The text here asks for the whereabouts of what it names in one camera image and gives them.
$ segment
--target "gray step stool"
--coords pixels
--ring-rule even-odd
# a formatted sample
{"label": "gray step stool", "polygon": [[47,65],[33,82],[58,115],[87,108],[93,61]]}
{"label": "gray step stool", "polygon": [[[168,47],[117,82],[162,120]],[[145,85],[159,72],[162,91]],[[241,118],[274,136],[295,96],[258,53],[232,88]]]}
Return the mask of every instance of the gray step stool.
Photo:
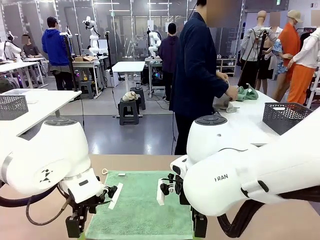
{"label": "gray step stool", "polygon": [[[125,116],[124,108],[130,107],[133,112],[133,116]],[[123,101],[123,99],[120,99],[119,103],[119,123],[120,125],[125,125],[125,122],[130,122],[131,124],[137,125],[139,124],[139,115],[137,110],[137,103],[136,100],[131,101]]]}
{"label": "gray step stool", "polygon": [[89,99],[94,99],[95,93],[92,91],[91,88],[91,81],[79,81],[79,89],[81,90],[81,87],[86,87],[88,93],[82,93],[81,96]]}
{"label": "gray step stool", "polygon": [[142,108],[142,110],[146,110],[146,102],[145,102],[145,94],[144,94],[144,89],[142,87],[140,87],[139,89],[136,89],[135,87],[131,87],[130,91],[135,92],[136,94],[140,95],[141,98],[141,103],[139,105],[139,107]]}

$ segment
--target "beige tabletop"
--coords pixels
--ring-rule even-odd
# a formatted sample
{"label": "beige tabletop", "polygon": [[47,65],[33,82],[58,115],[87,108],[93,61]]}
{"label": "beige tabletop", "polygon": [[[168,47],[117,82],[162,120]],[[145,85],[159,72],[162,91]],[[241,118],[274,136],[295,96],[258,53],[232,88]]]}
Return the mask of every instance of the beige tabletop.
{"label": "beige tabletop", "polygon": [[[169,163],[174,156],[152,155],[91,155],[95,173],[105,181],[101,170],[119,171],[169,171]],[[4,198],[26,197],[16,193],[9,186],[0,189]],[[37,222],[45,222],[60,210],[64,198],[55,190],[45,199],[30,207],[30,216]],[[240,204],[228,212],[230,220],[239,210]],[[35,226],[26,218],[26,207],[0,207],[1,240],[68,240],[65,220],[72,214],[71,207],[54,222],[46,226]],[[240,240],[319,240],[320,216],[306,201],[290,200],[286,203],[265,205],[252,218]],[[230,240],[221,230],[217,218],[208,218],[206,239]]]}

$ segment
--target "plastic basket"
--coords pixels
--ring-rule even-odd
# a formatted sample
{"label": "plastic basket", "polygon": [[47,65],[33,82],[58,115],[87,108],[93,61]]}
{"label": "plastic basket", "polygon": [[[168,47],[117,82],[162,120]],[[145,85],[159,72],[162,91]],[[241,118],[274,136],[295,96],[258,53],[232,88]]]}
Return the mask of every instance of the plastic basket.
{"label": "plastic basket", "polygon": [[0,121],[14,120],[28,111],[26,96],[0,95]]}
{"label": "plastic basket", "polygon": [[282,135],[305,119],[312,111],[299,103],[266,102],[263,122]]}

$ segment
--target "human hand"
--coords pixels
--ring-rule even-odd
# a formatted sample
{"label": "human hand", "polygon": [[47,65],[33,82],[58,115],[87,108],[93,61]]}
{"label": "human hand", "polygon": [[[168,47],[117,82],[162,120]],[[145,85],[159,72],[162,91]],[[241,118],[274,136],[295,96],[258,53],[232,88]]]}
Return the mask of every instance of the human hand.
{"label": "human hand", "polygon": [[282,58],[283,59],[292,59],[294,56],[292,55],[292,54],[290,54],[290,53],[286,53],[286,54],[283,54],[282,55]]}
{"label": "human hand", "polygon": [[291,66],[292,66],[294,63],[295,63],[294,60],[291,59],[290,62],[289,62],[289,64],[288,64],[288,66],[287,66],[287,68],[290,69]]}
{"label": "human hand", "polygon": [[229,86],[225,94],[231,98],[232,102],[236,101],[238,99],[238,88],[236,86]]}
{"label": "human hand", "polygon": [[217,72],[216,72],[216,76],[217,76],[218,78],[222,79],[223,81],[225,81],[226,83],[229,82],[229,81],[228,81],[228,80],[229,80],[229,77],[228,77],[228,75],[225,74],[225,73],[222,73],[222,72],[217,71]]}

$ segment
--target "blue jacket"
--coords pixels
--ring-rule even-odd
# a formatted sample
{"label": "blue jacket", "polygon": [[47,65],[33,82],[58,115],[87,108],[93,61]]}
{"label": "blue jacket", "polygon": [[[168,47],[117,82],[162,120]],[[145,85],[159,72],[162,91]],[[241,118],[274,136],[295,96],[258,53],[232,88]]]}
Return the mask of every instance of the blue jacket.
{"label": "blue jacket", "polygon": [[52,66],[69,65],[66,44],[60,31],[54,28],[46,29],[42,36],[42,49],[48,54]]}
{"label": "blue jacket", "polygon": [[179,38],[177,36],[168,36],[161,41],[159,57],[162,59],[162,70],[164,72],[175,72],[178,47]]}
{"label": "blue jacket", "polygon": [[228,84],[216,76],[215,44],[198,12],[183,27],[176,61],[170,109],[194,120],[211,115],[214,98],[220,98]]}

